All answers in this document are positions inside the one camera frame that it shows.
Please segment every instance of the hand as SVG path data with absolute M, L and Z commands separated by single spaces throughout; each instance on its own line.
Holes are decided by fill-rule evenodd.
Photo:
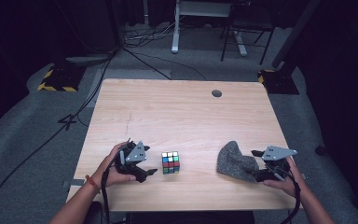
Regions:
M 103 161 L 101 162 L 98 169 L 91 176 L 99 189 L 101 188 L 101 180 L 103 178 L 103 172 L 106 170 L 106 167 L 109 165 L 109 163 L 115 157 L 115 155 L 118 153 L 118 150 L 120 149 L 120 147 L 125 144 L 126 143 L 123 142 L 123 143 L 115 145 L 113 147 L 112 151 L 109 153 L 109 155 L 103 159 Z M 110 171 L 109 171 L 109 176 L 107 177 L 107 180 L 106 180 L 106 187 L 110 187 L 116 183 L 130 182 L 130 181 L 134 181 L 134 180 L 136 180 L 136 177 L 134 175 L 119 174 L 118 171 L 116 170 L 116 167 L 111 167 Z
M 298 170 L 298 168 L 296 167 L 295 163 L 293 162 L 292 158 L 288 157 L 286 158 L 287 162 L 289 163 L 290 166 L 290 171 L 292 171 L 292 174 L 295 178 L 295 181 L 298 183 L 298 185 L 301 188 L 301 194 L 304 192 L 304 190 L 307 190 L 307 184 L 304 181 L 304 178 L 302 177 L 300 171 Z M 293 181 L 287 176 L 285 178 L 285 182 L 283 181 L 275 181 L 275 180 L 265 180 L 263 182 L 264 185 L 266 186 L 270 186 L 272 188 L 275 189 L 281 189 L 283 190 L 285 193 L 287 193 L 288 195 L 292 196 L 292 197 L 296 197 L 295 195 L 295 185 L 293 184 Z

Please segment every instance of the gray rag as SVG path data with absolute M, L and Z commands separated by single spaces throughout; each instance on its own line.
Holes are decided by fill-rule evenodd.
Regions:
M 217 172 L 231 177 L 257 182 L 251 174 L 258 170 L 258 164 L 254 157 L 242 156 L 237 142 L 227 143 L 219 152 L 217 157 Z

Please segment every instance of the wrist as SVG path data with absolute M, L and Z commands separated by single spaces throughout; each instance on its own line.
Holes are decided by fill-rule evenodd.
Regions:
M 86 184 L 92 186 L 97 193 L 101 193 L 101 180 L 94 175 L 86 175 Z

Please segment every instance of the desk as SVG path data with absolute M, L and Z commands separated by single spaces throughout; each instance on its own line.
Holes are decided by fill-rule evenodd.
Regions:
M 212 96 L 220 90 L 221 97 Z M 260 83 L 106 79 L 89 125 L 74 179 L 92 174 L 120 142 L 151 148 L 139 167 L 158 171 L 144 183 L 107 189 L 112 211 L 287 209 L 281 190 L 216 172 L 217 155 L 237 141 L 243 155 L 267 145 L 287 147 Z M 161 152 L 178 151 L 180 173 L 162 173 Z M 72 186 L 68 200 L 79 187 Z M 96 201 L 102 202 L 102 195 Z
M 179 51 L 179 16 L 206 16 L 206 17 L 228 17 L 231 3 L 213 3 L 213 2 L 187 2 L 176 0 L 175 8 L 175 28 L 172 40 L 172 53 Z M 241 56 L 248 55 L 243 41 L 241 32 L 234 33 L 235 40 L 238 43 L 238 49 Z

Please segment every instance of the gray carpet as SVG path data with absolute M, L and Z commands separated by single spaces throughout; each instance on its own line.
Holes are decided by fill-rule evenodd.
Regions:
M 275 32 L 263 65 L 258 64 L 261 48 L 247 47 L 249 55 L 241 57 L 234 45 L 228 46 L 225 60 L 220 62 L 223 40 L 219 40 L 220 30 L 214 28 L 182 30 L 178 54 L 171 54 L 171 36 L 129 50 L 197 69 L 138 55 L 158 70 L 171 71 L 172 79 L 203 80 L 200 72 L 207 80 L 256 82 L 257 71 L 271 68 L 270 63 L 289 34 L 289 29 Z M 245 41 L 254 38 L 243 36 Z M 57 123 L 59 119 L 75 114 L 89 95 L 96 74 L 101 71 L 100 65 L 89 67 L 78 92 L 37 91 L 48 68 L 49 64 L 29 79 L 30 94 L 0 119 L 0 183 L 61 128 Z M 107 75 L 117 70 L 150 71 L 150 68 L 121 50 L 109 64 Z M 351 203 L 348 183 L 328 155 L 320 157 L 313 151 L 323 139 L 300 71 L 296 70 L 293 77 L 299 95 L 269 96 L 288 146 L 298 150 L 295 156 L 298 167 L 310 177 L 308 184 L 333 219 L 337 223 L 358 223 L 358 209 Z M 86 125 L 92 111 L 92 107 L 87 107 L 79 114 Z M 61 185 L 74 175 L 87 129 L 77 119 L 76 124 L 57 134 L 6 182 L 0 190 L 0 223 L 46 223 L 54 216 L 65 203 L 67 189 Z M 120 214 L 114 215 L 119 220 Z M 280 223 L 286 216 L 287 211 L 281 210 L 255 211 L 256 223 Z M 293 223 L 307 223 L 304 211 L 298 212 Z

